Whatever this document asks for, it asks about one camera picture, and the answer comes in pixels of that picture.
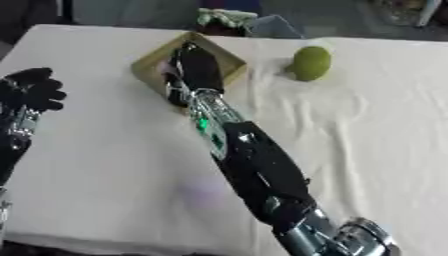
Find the black glove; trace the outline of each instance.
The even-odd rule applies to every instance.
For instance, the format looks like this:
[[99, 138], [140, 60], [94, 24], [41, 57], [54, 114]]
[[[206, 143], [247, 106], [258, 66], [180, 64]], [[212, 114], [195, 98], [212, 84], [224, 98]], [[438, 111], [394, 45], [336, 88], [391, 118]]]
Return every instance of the black glove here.
[[31, 140], [25, 141], [20, 148], [11, 145], [13, 138], [9, 128], [23, 106], [41, 113], [63, 108], [60, 101], [67, 95], [59, 91], [62, 83], [51, 79], [51, 74], [49, 68], [35, 68], [0, 79], [0, 186], [8, 181], [15, 165], [31, 145]]
[[12, 111], [23, 105], [44, 112], [61, 110], [67, 95], [59, 91], [62, 83], [51, 79], [50, 68], [34, 68], [20, 71], [0, 80], [0, 103]]
[[187, 42], [178, 50], [180, 76], [191, 91], [215, 89], [224, 93], [224, 86], [215, 56], [194, 43]]

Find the green led light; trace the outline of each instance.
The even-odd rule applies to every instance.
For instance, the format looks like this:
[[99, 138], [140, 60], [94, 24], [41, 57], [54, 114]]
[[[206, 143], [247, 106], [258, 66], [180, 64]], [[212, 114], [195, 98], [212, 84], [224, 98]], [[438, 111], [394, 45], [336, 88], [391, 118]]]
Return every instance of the green led light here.
[[207, 118], [200, 118], [197, 122], [197, 128], [199, 131], [204, 132], [205, 129], [207, 129], [208, 126], [208, 119]]

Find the floor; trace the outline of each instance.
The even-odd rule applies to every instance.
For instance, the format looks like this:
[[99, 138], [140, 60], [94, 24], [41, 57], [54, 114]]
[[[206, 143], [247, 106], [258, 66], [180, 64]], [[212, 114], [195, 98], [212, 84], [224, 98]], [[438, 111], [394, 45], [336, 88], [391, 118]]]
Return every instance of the floor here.
[[[188, 29], [200, 0], [74, 0], [82, 24]], [[369, 0], [260, 0], [262, 15], [279, 14], [305, 37], [363, 37], [448, 41], [448, 29], [398, 27], [385, 22]], [[0, 59], [10, 46], [0, 42]]]

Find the wrinkled cloth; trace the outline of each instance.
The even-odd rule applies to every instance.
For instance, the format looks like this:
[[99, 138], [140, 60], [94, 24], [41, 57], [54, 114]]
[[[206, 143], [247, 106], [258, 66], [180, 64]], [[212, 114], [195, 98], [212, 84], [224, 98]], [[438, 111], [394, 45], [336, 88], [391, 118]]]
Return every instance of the wrinkled cloth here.
[[[0, 76], [50, 66], [69, 95], [7, 185], [8, 239], [104, 254], [286, 255], [188, 118], [130, 72], [180, 34], [39, 26], [0, 64]], [[362, 216], [403, 255], [446, 254], [447, 43], [210, 38], [248, 63], [226, 100], [298, 163], [335, 223]], [[326, 47], [332, 67], [297, 82], [283, 68], [306, 45]]]

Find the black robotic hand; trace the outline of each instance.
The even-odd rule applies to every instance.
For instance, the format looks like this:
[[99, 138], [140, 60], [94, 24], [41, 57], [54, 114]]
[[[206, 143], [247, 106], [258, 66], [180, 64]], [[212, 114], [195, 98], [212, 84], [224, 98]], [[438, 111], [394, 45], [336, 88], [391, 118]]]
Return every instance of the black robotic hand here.
[[170, 72], [165, 74], [168, 100], [180, 107], [188, 106], [191, 93], [212, 89], [224, 93], [218, 62], [205, 49], [186, 42], [174, 51], [168, 62]]
[[49, 68], [35, 68], [0, 79], [0, 186], [30, 147], [40, 114], [63, 108], [67, 95], [51, 75]]
[[50, 78], [52, 73], [50, 68], [34, 68], [1, 79], [2, 107], [17, 111], [22, 106], [26, 106], [41, 113], [62, 109], [63, 105], [60, 101], [67, 95], [60, 91], [62, 83]]

